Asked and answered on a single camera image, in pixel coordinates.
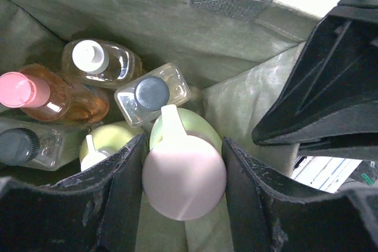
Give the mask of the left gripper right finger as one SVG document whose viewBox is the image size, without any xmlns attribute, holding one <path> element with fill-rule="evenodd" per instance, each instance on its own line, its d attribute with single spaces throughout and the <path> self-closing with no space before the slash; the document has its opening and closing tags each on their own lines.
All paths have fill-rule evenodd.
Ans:
<svg viewBox="0 0 378 252">
<path fill-rule="evenodd" d="M 335 194 L 294 181 L 224 138 L 235 251 L 376 251 L 377 189 Z"/>
</svg>

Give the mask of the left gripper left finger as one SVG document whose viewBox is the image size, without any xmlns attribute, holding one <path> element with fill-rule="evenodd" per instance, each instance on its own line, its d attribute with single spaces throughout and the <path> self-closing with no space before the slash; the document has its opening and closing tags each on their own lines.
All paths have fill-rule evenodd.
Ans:
<svg viewBox="0 0 378 252">
<path fill-rule="evenodd" d="M 2 251 L 134 251 L 146 136 L 54 185 L 1 179 Z"/>
</svg>

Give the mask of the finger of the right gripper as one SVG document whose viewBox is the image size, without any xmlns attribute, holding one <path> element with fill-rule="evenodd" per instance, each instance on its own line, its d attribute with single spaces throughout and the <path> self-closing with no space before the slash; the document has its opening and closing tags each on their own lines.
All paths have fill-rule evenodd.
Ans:
<svg viewBox="0 0 378 252">
<path fill-rule="evenodd" d="M 340 0 L 315 26 L 252 132 L 301 155 L 377 158 L 377 0 Z"/>
</svg>

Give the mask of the yellow-green pump bottle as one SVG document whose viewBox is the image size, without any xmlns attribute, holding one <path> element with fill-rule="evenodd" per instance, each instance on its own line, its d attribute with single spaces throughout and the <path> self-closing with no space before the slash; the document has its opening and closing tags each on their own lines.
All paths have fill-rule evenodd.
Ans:
<svg viewBox="0 0 378 252">
<path fill-rule="evenodd" d="M 80 170 L 83 172 L 115 154 L 141 133 L 144 133 L 142 128 L 132 128 L 126 121 L 95 128 L 86 135 L 80 147 Z"/>
</svg>

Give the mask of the tall clear square bottle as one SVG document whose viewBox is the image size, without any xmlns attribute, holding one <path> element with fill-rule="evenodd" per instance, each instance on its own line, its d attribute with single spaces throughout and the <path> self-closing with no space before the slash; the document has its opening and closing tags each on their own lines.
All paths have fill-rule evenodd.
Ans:
<svg viewBox="0 0 378 252">
<path fill-rule="evenodd" d="M 90 128 L 1 117 L 1 163 L 56 171 L 79 157 Z"/>
</svg>

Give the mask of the green bottle peach cap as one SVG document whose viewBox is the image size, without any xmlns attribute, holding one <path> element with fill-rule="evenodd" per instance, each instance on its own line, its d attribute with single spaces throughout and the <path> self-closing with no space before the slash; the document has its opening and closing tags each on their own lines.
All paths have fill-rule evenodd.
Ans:
<svg viewBox="0 0 378 252">
<path fill-rule="evenodd" d="M 142 168 L 147 200 L 161 215 L 177 221 L 200 218 L 221 201 L 226 167 L 215 147 L 188 135 L 176 105 L 161 109 L 162 140 Z"/>
</svg>

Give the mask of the short clear square bottle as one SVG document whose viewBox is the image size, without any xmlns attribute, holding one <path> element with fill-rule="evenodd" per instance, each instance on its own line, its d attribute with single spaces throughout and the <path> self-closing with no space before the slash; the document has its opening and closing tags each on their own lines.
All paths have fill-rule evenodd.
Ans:
<svg viewBox="0 0 378 252">
<path fill-rule="evenodd" d="M 115 91 L 119 110 L 130 127 L 141 127 L 158 118 L 163 106 L 189 101 L 191 90 L 173 63 L 160 66 Z"/>
</svg>

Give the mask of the orange bottle pink cap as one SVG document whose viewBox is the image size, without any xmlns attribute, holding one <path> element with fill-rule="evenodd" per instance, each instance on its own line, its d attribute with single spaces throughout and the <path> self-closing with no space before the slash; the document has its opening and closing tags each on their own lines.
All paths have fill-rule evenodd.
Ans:
<svg viewBox="0 0 378 252">
<path fill-rule="evenodd" d="M 41 122 L 96 123 L 108 114 L 107 94 L 40 64 L 1 75 L 1 104 Z"/>
</svg>

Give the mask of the amber liquid clear bottle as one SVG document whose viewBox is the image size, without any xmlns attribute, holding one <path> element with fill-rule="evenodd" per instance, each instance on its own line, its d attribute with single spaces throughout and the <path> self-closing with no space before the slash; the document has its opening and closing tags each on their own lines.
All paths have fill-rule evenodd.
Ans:
<svg viewBox="0 0 378 252">
<path fill-rule="evenodd" d="M 61 68 L 83 84 L 112 90 L 145 74 L 141 58 L 133 51 L 98 39 L 69 42 L 62 53 Z"/>
</svg>

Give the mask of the olive canvas bag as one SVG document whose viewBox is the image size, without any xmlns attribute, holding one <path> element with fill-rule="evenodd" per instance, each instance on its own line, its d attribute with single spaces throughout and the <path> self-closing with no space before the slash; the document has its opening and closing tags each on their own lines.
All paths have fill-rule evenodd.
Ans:
<svg viewBox="0 0 378 252">
<path fill-rule="evenodd" d="M 79 37 L 129 44 L 150 68 L 177 63 L 206 91 L 193 109 L 251 150 L 252 129 L 317 23 L 277 2 L 256 8 L 252 0 L 1 0 L 1 71 L 57 67 L 64 42 Z M 235 251 L 227 201 L 182 223 L 141 196 L 134 251 Z"/>
</svg>

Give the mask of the yellow-framed whiteboard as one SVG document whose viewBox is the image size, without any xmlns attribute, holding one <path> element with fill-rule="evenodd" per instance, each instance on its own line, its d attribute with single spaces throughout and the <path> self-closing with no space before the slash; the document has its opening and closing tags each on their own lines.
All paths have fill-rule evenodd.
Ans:
<svg viewBox="0 0 378 252">
<path fill-rule="evenodd" d="M 311 188 L 335 193 L 362 160 L 307 156 L 293 170 L 291 178 Z"/>
</svg>

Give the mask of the green whiteboard marker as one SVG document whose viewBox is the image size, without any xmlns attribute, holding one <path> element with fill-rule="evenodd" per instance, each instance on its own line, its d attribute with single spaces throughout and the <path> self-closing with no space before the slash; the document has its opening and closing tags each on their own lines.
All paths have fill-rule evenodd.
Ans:
<svg viewBox="0 0 378 252">
<path fill-rule="evenodd" d="M 362 173 L 361 174 L 361 177 L 364 179 L 364 181 L 368 184 L 368 185 L 372 185 L 373 184 L 373 181 L 369 178 L 368 175 L 366 175 L 365 173 Z"/>
</svg>

